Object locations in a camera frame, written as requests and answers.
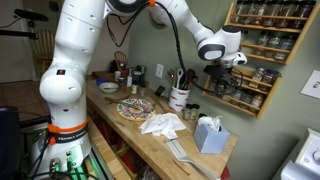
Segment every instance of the wooden countertop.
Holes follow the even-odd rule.
[[[96,86],[94,80],[87,82],[87,104],[103,117],[158,175],[163,179],[207,179],[205,175],[191,164],[180,162],[175,158],[169,147],[163,143],[166,137],[153,136],[152,134],[142,135],[139,126],[143,122],[128,121],[120,117],[116,112],[116,104],[110,104],[104,99],[105,97],[121,98],[124,97],[124,93],[122,93],[122,90],[119,90],[114,94],[104,94]],[[150,96],[145,96],[143,99],[151,103],[155,102]],[[168,108],[167,102],[164,99],[160,99],[160,103]],[[164,113],[159,106],[157,106],[156,112],[158,114]],[[238,141],[238,137],[230,133],[229,139],[221,154],[201,154],[193,139],[196,122],[180,119],[186,125],[187,129],[177,131],[176,133],[178,136],[188,135],[186,138],[179,140],[179,143],[185,149],[188,156],[198,164],[220,176]]]
[[[121,180],[131,179],[129,174],[124,169],[119,159],[115,155],[115,153],[112,151],[109,144],[103,138],[98,128],[90,118],[89,118],[89,137],[90,137],[91,143],[93,143],[97,147],[101,157],[103,158],[106,166],[110,170],[112,176],[115,179],[121,179]]]

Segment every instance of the white appliance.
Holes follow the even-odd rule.
[[[320,179],[320,133],[310,128],[292,150],[273,180]]]

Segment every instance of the green wall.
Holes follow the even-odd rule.
[[[223,25],[230,2],[235,1],[187,1],[193,14],[214,30]],[[200,90],[192,89],[190,102],[199,103],[200,112],[207,115],[222,115],[225,127],[239,136],[228,163],[231,179],[271,179],[306,128],[320,131],[319,99],[300,94],[311,72],[320,70],[319,28],[318,15],[290,65],[260,60],[251,60],[246,65],[273,68],[283,76],[260,121],[208,100],[201,96]],[[192,36],[184,28],[179,28],[179,33],[186,68],[195,69],[200,77],[198,82],[203,85],[207,76],[202,70],[208,62],[198,58]],[[166,73],[170,68],[179,67],[173,32],[170,27],[153,24],[147,10],[142,12],[131,29],[129,59],[132,66],[146,65],[146,80],[150,82],[150,87],[156,90],[159,85],[165,86],[165,95],[168,96],[171,82]],[[155,76],[157,63],[164,65],[161,79]]]

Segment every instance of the white container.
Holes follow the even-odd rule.
[[[169,98],[169,107],[176,112],[181,112],[187,104],[190,90],[181,90],[172,86]]]

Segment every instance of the electrical outlet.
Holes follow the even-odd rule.
[[[157,64],[156,76],[162,78],[164,66],[162,64]]]

